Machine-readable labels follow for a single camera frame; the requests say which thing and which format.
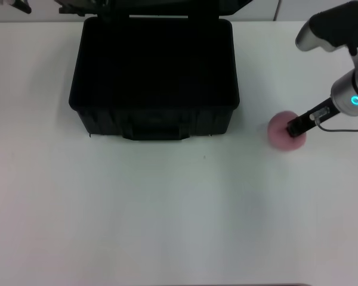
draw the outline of open black case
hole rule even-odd
[[[131,140],[225,133],[240,98],[232,25],[219,16],[250,1],[58,1],[61,13],[98,14],[85,21],[69,98],[87,131]]]

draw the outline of cable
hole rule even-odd
[[[319,118],[315,118],[314,122],[319,129],[325,132],[358,132],[358,129],[325,129],[321,126]]]

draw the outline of case handle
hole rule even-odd
[[[152,128],[129,125],[123,137],[134,141],[183,140],[190,138],[190,132],[184,126]]]

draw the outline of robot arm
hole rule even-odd
[[[288,123],[289,135],[296,138],[316,126],[321,128],[322,122],[338,113],[358,116],[358,1],[313,16],[301,29],[296,45],[301,51],[322,47],[328,52],[346,46],[354,69],[333,84],[329,99]]]
[[[4,3],[17,8],[26,14],[30,14],[32,12],[32,9],[28,4],[28,0],[0,0],[0,5],[3,5]]]

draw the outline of blue led light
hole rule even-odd
[[[351,103],[354,105],[358,105],[358,95],[355,95],[351,98]]]

